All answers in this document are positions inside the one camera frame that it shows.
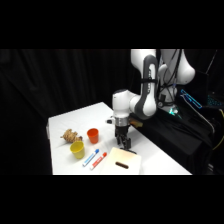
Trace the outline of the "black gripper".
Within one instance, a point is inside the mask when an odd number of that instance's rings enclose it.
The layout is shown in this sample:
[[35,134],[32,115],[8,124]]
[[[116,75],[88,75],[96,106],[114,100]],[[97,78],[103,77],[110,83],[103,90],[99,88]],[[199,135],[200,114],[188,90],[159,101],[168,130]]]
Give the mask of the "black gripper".
[[[121,135],[126,136],[128,133],[128,129],[129,129],[129,125],[115,127],[115,136],[116,136],[118,145],[123,145],[123,138]],[[124,139],[124,148],[125,149],[131,148],[131,139],[128,137],[125,137]]]

